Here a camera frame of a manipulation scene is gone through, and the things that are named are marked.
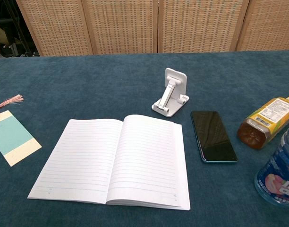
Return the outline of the blue cream bookmark with tassel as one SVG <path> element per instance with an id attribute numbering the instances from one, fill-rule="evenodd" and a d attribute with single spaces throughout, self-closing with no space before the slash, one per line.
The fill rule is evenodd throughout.
<path id="1" fill-rule="evenodd" d="M 18 94 L 3 101 L 0 109 L 9 104 L 23 102 L 23 100 L 23 96 Z M 9 110 L 0 113 L 0 153 L 9 166 L 14 166 L 41 147 L 40 143 Z"/>

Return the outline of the black tripod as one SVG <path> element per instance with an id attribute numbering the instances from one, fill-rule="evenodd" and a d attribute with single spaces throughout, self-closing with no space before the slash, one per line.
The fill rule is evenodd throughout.
<path id="1" fill-rule="evenodd" d="M 39 57 L 39 52 L 33 41 L 28 42 L 24 30 L 21 27 L 22 14 L 17 11 L 16 0 L 3 0 L 6 9 L 10 15 L 11 21 L 18 32 L 18 38 L 25 49 L 25 55 L 28 57 Z"/>

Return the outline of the open lined white notebook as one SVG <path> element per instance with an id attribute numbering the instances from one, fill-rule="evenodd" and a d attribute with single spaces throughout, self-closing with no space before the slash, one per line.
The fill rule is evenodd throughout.
<path id="1" fill-rule="evenodd" d="M 182 126 L 71 119 L 28 198 L 190 210 Z"/>

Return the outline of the yellow label tea bottle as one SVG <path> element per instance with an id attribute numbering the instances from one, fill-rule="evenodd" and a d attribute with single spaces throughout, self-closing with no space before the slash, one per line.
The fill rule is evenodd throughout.
<path id="1" fill-rule="evenodd" d="M 289 124 L 289 97 L 273 98 L 241 123 L 237 136 L 249 147 L 261 149 L 287 124 Z"/>

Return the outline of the teal table cloth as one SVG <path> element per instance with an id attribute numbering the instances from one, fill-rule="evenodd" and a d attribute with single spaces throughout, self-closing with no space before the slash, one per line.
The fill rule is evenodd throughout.
<path id="1" fill-rule="evenodd" d="M 190 211 L 27 198 L 70 119 L 129 114 L 155 118 L 165 69 L 187 75 L 189 101 L 173 117 L 182 125 Z M 42 148 L 14 166 L 0 153 L 0 227 L 289 227 L 289 208 L 264 200 L 257 171 L 280 143 L 263 149 L 237 138 L 242 121 L 276 97 L 289 96 L 289 51 L 0 58 L 0 103 Z M 219 112 L 237 154 L 233 165 L 201 161 L 190 114 Z"/>

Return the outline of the white folding phone stand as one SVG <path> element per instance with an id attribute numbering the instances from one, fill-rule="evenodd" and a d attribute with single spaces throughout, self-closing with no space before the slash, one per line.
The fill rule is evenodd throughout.
<path id="1" fill-rule="evenodd" d="M 172 117 L 189 100 L 186 88 L 186 74 L 166 68 L 165 91 L 162 97 L 152 105 L 152 110 L 163 116 Z"/>

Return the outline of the black smartphone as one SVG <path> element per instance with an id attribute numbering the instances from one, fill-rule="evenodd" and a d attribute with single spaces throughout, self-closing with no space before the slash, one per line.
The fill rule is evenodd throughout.
<path id="1" fill-rule="evenodd" d="M 237 155 L 217 111 L 192 111 L 195 138 L 203 162 L 233 164 Z"/>

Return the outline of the woven wooden folding screen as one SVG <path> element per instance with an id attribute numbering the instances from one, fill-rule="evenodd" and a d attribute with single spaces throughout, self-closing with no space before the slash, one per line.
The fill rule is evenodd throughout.
<path id="1" fill-rule="evenodd" d="M 289 0 L 16 0 L 41 56 L 289 50 Z"/>

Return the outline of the blue drink bottle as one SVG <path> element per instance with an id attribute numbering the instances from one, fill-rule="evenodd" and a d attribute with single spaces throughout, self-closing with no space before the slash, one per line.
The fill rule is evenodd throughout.
<path id="1" fill-rule="evenodd" d="M 289 128 L 255 178 L 255 188 L 269 203 L 289 207 Z"/>

